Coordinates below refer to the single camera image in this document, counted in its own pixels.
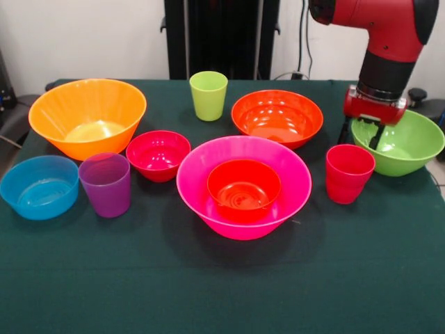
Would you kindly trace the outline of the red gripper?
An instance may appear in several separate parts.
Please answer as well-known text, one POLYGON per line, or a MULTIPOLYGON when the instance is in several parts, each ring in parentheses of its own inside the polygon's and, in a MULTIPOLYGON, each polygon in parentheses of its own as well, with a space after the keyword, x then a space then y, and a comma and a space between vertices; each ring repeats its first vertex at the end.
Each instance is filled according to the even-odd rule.
POLYGON ((396 125, 407 109, 407 100, 403 97, 395 102, 372 100, 361 94, 355 85, 350 85, 343 104, 343 113, 346 116, 339 135, 339 145, 348 141, 351 118, 366 118, 376 123, 378 129, 369 141, 369 147, 376 150, 380 142, 385 125, 396 125))

